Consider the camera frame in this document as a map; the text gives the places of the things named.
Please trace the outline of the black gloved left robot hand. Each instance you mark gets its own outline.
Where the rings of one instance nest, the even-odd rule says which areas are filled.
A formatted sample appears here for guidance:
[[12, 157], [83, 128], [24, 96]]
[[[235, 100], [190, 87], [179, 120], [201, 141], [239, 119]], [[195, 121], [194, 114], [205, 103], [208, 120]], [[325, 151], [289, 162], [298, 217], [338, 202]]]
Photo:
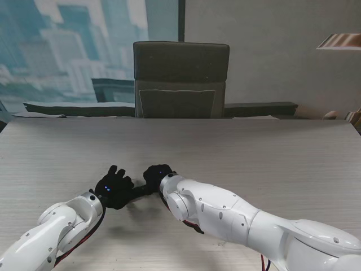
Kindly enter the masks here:
[[124, 169], [112, 165], [108, 173], [96, 184], [95, 195], [106, 208], [119, 210], [131, 201], [134, 184]]

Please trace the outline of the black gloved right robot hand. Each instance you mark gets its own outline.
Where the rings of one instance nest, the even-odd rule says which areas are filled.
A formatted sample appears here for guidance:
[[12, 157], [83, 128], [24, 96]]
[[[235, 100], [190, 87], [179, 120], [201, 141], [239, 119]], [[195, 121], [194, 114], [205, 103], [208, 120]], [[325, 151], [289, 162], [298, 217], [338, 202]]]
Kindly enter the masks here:
[[144, 173], [143, 178], [146, 181], [146, 193], [151, 195], [159, 191], [160, 183], [164, 177], [171, 174], [173, 170], [167, 164], [150, 166]]

